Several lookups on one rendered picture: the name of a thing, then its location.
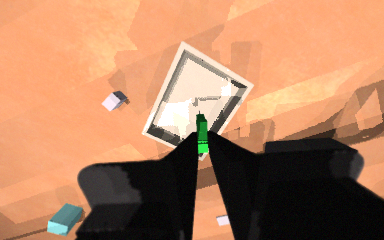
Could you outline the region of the black fuse block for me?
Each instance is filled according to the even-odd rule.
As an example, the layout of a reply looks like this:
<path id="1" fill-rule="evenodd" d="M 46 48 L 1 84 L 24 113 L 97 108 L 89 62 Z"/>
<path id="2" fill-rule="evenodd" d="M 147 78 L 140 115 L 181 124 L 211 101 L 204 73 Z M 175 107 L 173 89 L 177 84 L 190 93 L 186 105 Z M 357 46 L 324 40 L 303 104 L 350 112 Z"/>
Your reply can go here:
<path id="1" fill-rule="evenodd" d="M 315 138 L 266 142 L 264 153 L 346 149 L 359 152 L 332 138 Z"/>

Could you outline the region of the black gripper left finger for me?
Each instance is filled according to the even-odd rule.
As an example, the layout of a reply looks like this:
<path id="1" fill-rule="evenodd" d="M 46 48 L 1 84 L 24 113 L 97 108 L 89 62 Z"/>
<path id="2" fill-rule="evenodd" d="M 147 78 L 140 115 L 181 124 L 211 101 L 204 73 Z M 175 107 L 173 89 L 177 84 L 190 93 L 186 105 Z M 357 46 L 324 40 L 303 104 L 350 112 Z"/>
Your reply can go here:
<path id="1" fill-rule="evenodd" d="M 94 163 L 77 175 L 91 209 L 96 204 L 165 202 L 176 240 L 192 240 L 198 136 L 192 132 L 162 159 Z"/>

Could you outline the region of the green blade fuse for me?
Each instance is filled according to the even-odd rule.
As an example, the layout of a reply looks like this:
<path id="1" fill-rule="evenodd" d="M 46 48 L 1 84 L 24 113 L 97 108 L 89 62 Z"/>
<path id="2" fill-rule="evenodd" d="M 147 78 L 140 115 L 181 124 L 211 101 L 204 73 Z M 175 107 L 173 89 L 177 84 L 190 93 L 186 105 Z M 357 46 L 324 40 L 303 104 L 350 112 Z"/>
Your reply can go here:
<path id="1" fill-rule="evenodd" d="M 196 130 L 198 136 L 198 152 L 199 153 L 208 153 L 208 140 L 207 140 L 207 132 L 208 125 L 207 119 L 205 119 L 204 114 L 196 114 Z"/>

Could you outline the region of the teal rectangular block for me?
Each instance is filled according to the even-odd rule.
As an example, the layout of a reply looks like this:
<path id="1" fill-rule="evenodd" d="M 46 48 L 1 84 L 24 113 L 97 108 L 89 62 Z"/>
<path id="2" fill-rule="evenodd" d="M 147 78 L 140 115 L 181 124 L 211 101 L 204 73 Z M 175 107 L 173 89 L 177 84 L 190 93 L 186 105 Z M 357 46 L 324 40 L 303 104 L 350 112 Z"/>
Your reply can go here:
<path id="1" fill-rule="evenodd" d="M 81 217 L 82 207 L 65 203 L 48 221 L 47 231 L 67 236 Z"/>

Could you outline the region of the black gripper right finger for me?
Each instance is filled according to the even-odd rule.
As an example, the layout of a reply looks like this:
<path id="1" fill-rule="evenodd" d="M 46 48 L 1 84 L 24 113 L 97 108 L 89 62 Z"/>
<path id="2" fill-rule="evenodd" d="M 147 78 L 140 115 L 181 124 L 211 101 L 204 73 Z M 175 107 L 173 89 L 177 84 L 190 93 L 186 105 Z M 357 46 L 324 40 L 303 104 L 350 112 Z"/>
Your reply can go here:
<path id="1" fill-rule="evenodd" d="M 346 149 L 256 154 L 213 131 L 207 140 L 235 240 L 258 240 L 271 183 L 330 177 L 358 181 L 365 166 L 360 153 Z"/>

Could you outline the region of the white open tray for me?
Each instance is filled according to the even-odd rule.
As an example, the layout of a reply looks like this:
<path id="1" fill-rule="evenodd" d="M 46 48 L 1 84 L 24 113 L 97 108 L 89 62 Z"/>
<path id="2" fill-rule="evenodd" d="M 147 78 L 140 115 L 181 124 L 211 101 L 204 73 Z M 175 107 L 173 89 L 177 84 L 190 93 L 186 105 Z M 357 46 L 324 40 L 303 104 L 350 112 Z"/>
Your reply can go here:
<path id="1" fill-rule="evenodd" d="M 197 132 L 196 114 L 208 131 L 224 131 L 254 84 L 182 41 L 142 135 L 176 148 Z"/>

